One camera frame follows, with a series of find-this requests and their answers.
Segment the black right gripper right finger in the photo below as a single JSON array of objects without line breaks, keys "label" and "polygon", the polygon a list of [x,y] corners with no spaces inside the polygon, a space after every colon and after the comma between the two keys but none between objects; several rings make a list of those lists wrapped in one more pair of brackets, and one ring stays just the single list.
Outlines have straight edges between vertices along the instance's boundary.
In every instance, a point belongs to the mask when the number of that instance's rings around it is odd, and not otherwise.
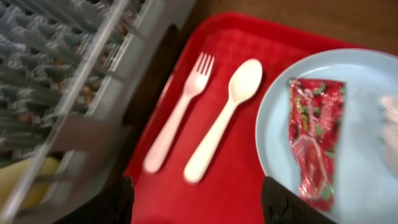
[{"label": "black right gripper right finger", "polygon": [[336,224],[272,177],[264,178],[261,204],[265,224]]}]

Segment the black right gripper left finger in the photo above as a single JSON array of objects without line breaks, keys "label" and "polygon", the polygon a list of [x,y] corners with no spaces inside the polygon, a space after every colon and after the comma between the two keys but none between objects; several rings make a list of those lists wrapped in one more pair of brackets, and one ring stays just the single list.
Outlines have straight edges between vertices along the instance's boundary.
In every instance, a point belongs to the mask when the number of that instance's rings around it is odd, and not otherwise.
[{"label": "black right gripper left finger", "polygon": [[123,177],[109,189],[59,219],[58,224],[130,224],[133,204],[133,180]]}]

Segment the red strawberry cake wrapper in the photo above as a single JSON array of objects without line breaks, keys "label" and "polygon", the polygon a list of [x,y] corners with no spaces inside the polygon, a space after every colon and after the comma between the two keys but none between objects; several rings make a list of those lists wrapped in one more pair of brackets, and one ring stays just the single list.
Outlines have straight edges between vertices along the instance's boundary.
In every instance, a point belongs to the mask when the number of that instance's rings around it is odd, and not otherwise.
[{"label": "red strawberry cake wrapper", "polygon": [[329,212],[335,202],[335,158],[345,105],[346,83],[289,80],[289,144],[300,169],[299,197]]}]

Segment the white tissue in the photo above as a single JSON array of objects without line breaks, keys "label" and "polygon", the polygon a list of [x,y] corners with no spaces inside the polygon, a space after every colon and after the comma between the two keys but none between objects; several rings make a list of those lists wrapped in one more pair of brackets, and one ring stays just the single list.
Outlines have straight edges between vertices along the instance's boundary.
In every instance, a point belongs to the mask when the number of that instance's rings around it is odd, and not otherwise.
[{"label": "white tissue", "polygon": [[386,95],[379,99],[385,122],[382,127],[384,161],[389,170],[397,176],[397,96]]}]

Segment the pink plastic fork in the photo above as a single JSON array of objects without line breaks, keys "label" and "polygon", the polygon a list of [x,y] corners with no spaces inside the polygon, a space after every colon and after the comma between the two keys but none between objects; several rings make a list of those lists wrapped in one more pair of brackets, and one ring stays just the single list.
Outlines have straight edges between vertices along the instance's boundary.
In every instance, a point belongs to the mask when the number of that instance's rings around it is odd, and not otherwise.
[{"label": "pink plastic fork", "polygon": [[162,167],[191,100],[202,93],[208,83],[214,62],[215,57],[210,54],[202,52],[198,57],[180,99],[144,159],[143,168],[147,173],[156,173]]}]

